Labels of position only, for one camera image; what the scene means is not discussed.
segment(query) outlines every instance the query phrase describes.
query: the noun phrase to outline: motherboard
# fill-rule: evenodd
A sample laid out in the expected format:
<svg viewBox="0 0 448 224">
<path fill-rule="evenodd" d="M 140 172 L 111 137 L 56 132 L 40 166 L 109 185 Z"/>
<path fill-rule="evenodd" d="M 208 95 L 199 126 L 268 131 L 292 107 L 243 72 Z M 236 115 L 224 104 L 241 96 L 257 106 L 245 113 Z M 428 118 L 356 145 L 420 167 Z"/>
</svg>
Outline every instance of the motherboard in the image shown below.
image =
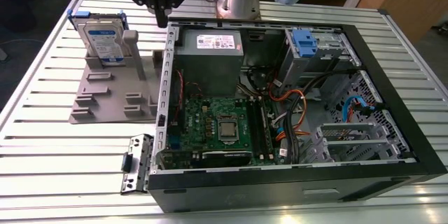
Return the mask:
<svg viewBox="0 0 448 224">
<path fill-rule="evenodd" d="M 164 164 L 171 169 L 275 165 L 261 99 L 185 99 L 180 131 L 169 131 Z"/>
</svg>

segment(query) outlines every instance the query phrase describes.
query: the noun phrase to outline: white label sticker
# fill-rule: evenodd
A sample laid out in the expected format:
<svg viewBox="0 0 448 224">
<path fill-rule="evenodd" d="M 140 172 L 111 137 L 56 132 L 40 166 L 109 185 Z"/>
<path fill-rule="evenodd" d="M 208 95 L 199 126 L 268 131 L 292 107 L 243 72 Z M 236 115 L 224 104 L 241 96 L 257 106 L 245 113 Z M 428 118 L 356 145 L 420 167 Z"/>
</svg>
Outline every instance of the white label sticker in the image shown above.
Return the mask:
<svg viewBox="0 0 448 224">
<path fill-rule="evenodd" d="M 232 35 L 197 35 L 199 49 L 235 49 Z"/>
<path fill-rule="evenodd" d="M 113 30 L 91 30 L 89 36 L 92 46 L 104 65 L 124 64 L 121 47 L 115 42 L 116 32 Z"/>
<path fill-rule="evenodd" d="M 277 79 L 273 79 L 273 84 L 277 86 L 277 87 L 280 87 L 281 86 L 281 82 L 277 80 Z"/>
<path fill-rule="evenodd" d="M 287 154 L 288 154 L 288 150 L 287 149 L 280 149 L 279 154 L 280 154 L 281 157 L 285 157 Z"/>
</svg>

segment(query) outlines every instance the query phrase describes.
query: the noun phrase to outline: metal work table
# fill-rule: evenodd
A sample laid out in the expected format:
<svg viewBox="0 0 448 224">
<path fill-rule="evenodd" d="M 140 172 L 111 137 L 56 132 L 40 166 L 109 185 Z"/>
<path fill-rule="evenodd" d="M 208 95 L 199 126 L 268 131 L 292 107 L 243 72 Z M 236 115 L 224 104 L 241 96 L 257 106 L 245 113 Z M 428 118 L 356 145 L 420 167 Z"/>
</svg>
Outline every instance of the metal work table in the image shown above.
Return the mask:
<svg viewBox="0 0 448 224">
<path fill-rule="evenodd" d="M 164 49 L 165 30 L 131 0 L 72 0 L 68 8 L 128 15 L 143 57 Z M 437 154 L 448 165 L 448 92 L 392 19 L 376 10 L 261 3 L 265 20 L 356 25 Z M 203 0 L 187 0 L 173 16 L 215 17 Z M 0 114 L 0 220 L 95 223 L 112 216 L 136 223 L 440 223 L 448 220 L 448 175 L 360 202 L 163 214 L 151 196 L 119 194 L 121 155 L 129 137 L 153 124 L 71 125 L 68 115 L 83 74 L 83 42 L 61 16 Z"/>
</svg>

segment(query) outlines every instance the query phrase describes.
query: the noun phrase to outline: metal chassis frame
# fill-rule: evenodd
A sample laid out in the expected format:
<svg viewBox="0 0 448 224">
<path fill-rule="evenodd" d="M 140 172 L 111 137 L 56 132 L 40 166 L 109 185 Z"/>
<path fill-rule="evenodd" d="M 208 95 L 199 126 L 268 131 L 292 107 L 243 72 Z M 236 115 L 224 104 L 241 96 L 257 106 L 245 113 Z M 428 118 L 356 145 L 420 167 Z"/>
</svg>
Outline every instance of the metal chassis frame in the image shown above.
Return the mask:
<svg viewBox="0 0 448 224">
<path fill-rule="evenodd" d="M 389 25 L 389 27 L 392 28 L 393 33 L 396 34 L 401 44 L 404 45 L 405 49 L 409 51 L 409 54 L 415 57 L 416 59 L 416 63 L 421 68 L 421 71 L 424 73 L 427 73 L 431 76 L 431 81 L 433 81 L 437 85 L 437 89 L 439 91 L 444 94 L 444 100 L 448 100 L 448 89 L 444 86 L 444 84 L 441 83 L 441 81 L 439 80 L 433 70 L 429 68 L 427 62 L 424 61 L 424 59 L 421 58 L 417 50 L 415 49 L 411 41 L 408 40 L 407 36 L 404 35 L 403 31 L 399 28 L 397 23 L 393 21 L 393 19 L 391 18 L 391 16 L 383 15 L 383 18 L 387 22 L 387 24 Z"/>
<path fill-rule="evenodd" d="M 415 156 L 417 163 L 399 163 L 388 164 L 387 166 L 381 165 L 369 165 L 363 167 L 363 173 L 357 173 L 359 167 L 356 166 L 337 166 L 337 167 L 320 167 L 313 169 L 303 169 L 297 173 L 293 169 L 277 169 L 277 170 L 243 170 L 239 172 L 216 172 L 216 173 L 183 173 L 183 174 L 157 174 L 155 169 L 151 169 L 151 175 L 148 178 L 148 190 L 157 189 L 185 189 L 185 188 L 197 188 L 197 187 L 215 187 L 215 186 L 235 186 L 235 185 L 251 185 L 251 184 L 271 184 L 271 183 L 284 183 L 284 182 L 304 182 L 309 180 L 332 180 L 332 179 L 355 179 L 365 177 L 391 177 L 391 179 L 403 179 L 403 184 L 411 182 L 423 182 L 427 181 L 441 174 L 447 173 L 445 167 L 433 151 L 428 140 L 415 122 L 411 112 L 404 105 L 399 93 L 395 90 L 392 83 L 380 67 L 377 60 L 373 57 L 373 54 L 363 40 L 363 37 L 352 25 L 337 25 L 337 24 L 308 24 L 300 23 L 296 24 L 292 22 L 273 22 L 273 21 L 253 21 L 247 20 L 227 20 L 221 21 L 220 19 L 204 19 L 204 18 L 172 18 L 173 23 L 179 22 L 179 25 L 199 24 L 196 26 L 215 27 L 220 28 L 244 28 L 244 27 L 263 27 L 265 29 L 285 29 L 291 26 L 325 26 L 332 28 L 340 28 L 343 33 L 345 33 L 347 39 L 351 41 L 353 51 L 357 54 L 360 61 L 363 62 L 364 70 L 369 74 L 371 80 L 379 90 L 380 96 L 383 97 L 384 102 L 389 105 L 391 115 L 396 121 L 399 129 L 413 148 Z M 165 56 L 169 56 L 169 60 L 164 63 L 163 69 L 163 79 L 168 81 L 169 72 L 167 72 L 165 64 L 167 62 L 172 63 L 172 42 L 171 31 L 168 30 L 167 38 L 167 51 Z M 169 91 L 160 90 L 161 94 L 165 91 L 167 97 L 160 97 L 159 105 L 161 105 L 169 97 Z M 159 116 L 165 113 L 167 116 L 167 104 L 164 107 L 159 108 Z M 155 140 L 155 149 L 159 152 L 163 149 L 164 145 L 164 135 L 165 127 L 159 127 L 163 125 L 157 121 L 156 128 L 156 140 Z M 409 176 L 419 175 L 419 178 L 411 179 Z M 392 186 L 381 191 L 375 192 L 372 195 L 364 197 L 363 199 L 371 198 L 375 195 L 389 191 L 396 188 Z"/>
</svg>

